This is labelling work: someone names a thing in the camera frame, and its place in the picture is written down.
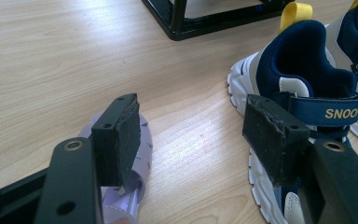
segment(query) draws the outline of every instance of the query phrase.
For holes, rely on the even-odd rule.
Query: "light wood surface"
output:
[[[303,2],[323,23],[351,4]],[[0,1],[0,187],[47,167],[89,117],[137,92],[154,141],[140,223],[264,223],[226,78],[279,24],[174,42],[141,0]]]

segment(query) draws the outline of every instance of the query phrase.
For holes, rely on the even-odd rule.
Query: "shoe tongue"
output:
[[[303,80],[295,77],[280,77],[280,92],[290,92],[300,97],[312,97],[313,91],[310,85]]]

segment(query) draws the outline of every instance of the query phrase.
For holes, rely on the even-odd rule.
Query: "wooden table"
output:
[[[324,23],[351,4],[303,2]],[[137,92],[154,137],[140,223],[264,223],[226,78],[279,24],[173,42],[141,0],[0,1],[0,187],[47,167],[89,117]]]

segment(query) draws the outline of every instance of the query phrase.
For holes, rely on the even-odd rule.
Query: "black metal bracket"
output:
[[[142,0],[171,40],[184,40],[227,28],[280,16],[284,7],[295,0],[261,0],[260,5],[226,12],[186,18],[187,0]]]
[[[358,156],[330,139],[309,142],[310,130],[270,99],[249,95],[243,136],[275,186],[299,177],[306,223],[358,223]]]
[[[103,223],[101,185],[126,189],[140,144],[137,95],[123,95],[89,138],[59,143],[48,168],[0,189],[0,223]]]

